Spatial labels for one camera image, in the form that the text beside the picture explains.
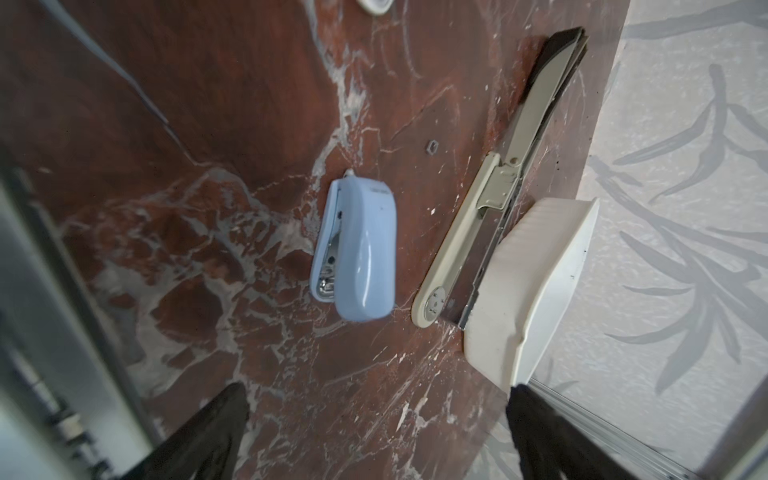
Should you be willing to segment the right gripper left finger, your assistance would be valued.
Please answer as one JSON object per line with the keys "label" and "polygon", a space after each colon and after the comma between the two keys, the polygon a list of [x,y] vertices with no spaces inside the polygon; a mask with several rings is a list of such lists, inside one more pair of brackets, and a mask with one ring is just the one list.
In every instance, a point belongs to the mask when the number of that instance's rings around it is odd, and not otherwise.
{"label": "right gripper left finger", "polygon": [[246,389],[227,385],[125,479],[231,479],[249,418]]}

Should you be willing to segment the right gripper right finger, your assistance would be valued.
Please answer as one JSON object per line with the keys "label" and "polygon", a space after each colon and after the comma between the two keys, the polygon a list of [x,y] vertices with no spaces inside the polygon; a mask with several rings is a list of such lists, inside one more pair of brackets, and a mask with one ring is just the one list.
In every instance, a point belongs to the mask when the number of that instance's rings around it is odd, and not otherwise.
{"label": "right gripper right finger", "polygon": [[510,390],[505,413],[523,479],[634,478],[528,386]]}

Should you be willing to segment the large beige black stapler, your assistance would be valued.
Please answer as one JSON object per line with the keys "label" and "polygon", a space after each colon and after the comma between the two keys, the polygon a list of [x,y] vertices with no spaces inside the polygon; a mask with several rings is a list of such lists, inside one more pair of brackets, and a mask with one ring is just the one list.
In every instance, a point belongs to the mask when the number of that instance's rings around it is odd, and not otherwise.
{"label": "large beige black stapler", "polygon": [[442,314],[463,271],[473,273],[471,290],[454,324],[466,328],[492,255],[510,225],[524,177],[559,100],[587,52],[581,26],[551,35],[534,63],[521,101],[502,141],[479,168],[414,298],[411,320],[431,326]]}

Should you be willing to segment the small white stapler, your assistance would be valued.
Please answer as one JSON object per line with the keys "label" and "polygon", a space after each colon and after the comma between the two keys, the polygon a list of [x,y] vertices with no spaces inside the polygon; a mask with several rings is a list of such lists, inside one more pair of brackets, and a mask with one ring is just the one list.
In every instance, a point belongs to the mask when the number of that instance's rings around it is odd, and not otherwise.
{"label": "small white stapler", "polygon": [[372,16],[382,16],[390,10],[394,0],[357,0],[357,4]]}

